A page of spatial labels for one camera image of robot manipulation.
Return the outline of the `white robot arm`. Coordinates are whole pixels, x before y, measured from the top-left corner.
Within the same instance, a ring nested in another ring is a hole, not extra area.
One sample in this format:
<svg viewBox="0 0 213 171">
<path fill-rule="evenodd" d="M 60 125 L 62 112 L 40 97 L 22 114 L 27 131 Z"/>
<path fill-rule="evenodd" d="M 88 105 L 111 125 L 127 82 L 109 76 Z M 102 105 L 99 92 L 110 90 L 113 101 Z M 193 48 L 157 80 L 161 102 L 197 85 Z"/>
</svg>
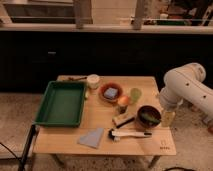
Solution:
<svg viewBox="0 0 213 171">
<path fill-rule="evenodd" d="M 206 70 L 199 63 L 173 68 L 164 75 L 165 86 L 158 94 L 163 127 L 170 126 L 183 100 L 189 101 L 206 114 L 203 122 L 207 126 L 213 124 L 213 89 L 203 84 L 205 78 Z"/>
</svg>

